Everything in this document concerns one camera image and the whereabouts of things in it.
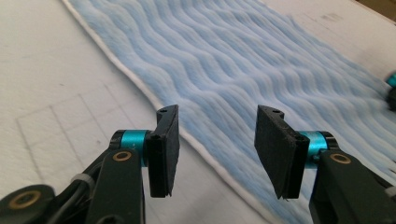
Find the white table surface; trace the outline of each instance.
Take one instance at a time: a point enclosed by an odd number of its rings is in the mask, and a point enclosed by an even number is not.
[[[265,0],[375,76],[396,70],[396,26],[351,0]],[[155,108],[61,1],[0,2],[0,198],[59,193],[119,129],[155,129]],[[147,170],[144,170],[148,192]],[[146,197],[148,223],[263,223],[181,141],[173,197]]]

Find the black gripper pad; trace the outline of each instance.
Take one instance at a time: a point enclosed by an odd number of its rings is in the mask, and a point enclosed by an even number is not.
[[[172,195],[178,151],[178,105],[157,111],[157,128],[146,135],[150,195],[163,198]]]
[[[298,198],[309,139],[295,132],[275,108],[259,105],[254,147],[277,198]]]

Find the teal cylinder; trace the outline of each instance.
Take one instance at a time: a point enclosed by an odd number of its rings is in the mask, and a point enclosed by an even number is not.
[[[148,130],[126,130],[121,138],[121,148],[131,148],[139,152],[140,164],[146,167],[143,151],[145,150],[145,138]]]
[[[392,87],[396,88],[396,71],[390,74],[390,76],[387,78],[387,83]]]
[[[318,167],[321,150],[328,150],[326,138],[320,132],[299,132],[309,138],[309,148],[306,155],[305,168],[316,169]]]

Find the blue striped towel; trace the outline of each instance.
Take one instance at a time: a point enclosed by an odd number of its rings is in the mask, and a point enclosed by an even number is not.
[[[108,58],[269,222],[309,223],[314,171],[279,201],[253,146],[257,105],[325,130],[393,185],[396,115],[386,84],[260,0],[64,0]]]

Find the black cable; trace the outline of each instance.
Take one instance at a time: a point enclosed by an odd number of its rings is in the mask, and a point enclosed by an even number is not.
[[[98,162],[90,170],[84,173],[89,175],[94,181],[96,181],[96,177],[98,176],[100,168],[102,168],[102,163]],[[67,188],[56,197],[59,205],[66,203],[67,200],[69,200],[69,198],[73,196],[74,192],[78,189],[78,182],[79,181],[73,181],[73,183],[67,186]]]
[[[78,200],[81,199],[81,197],[84,196],[84,194],[87,193],[88,184],[86,183],[80,183],[78,185],[78,188],[74,192],[74,194],[65,202],[61,208],[49,219],[48,224],[57,224],[60,223],[62,218],[67,216],[73,208],[76,207],[76,203]]]

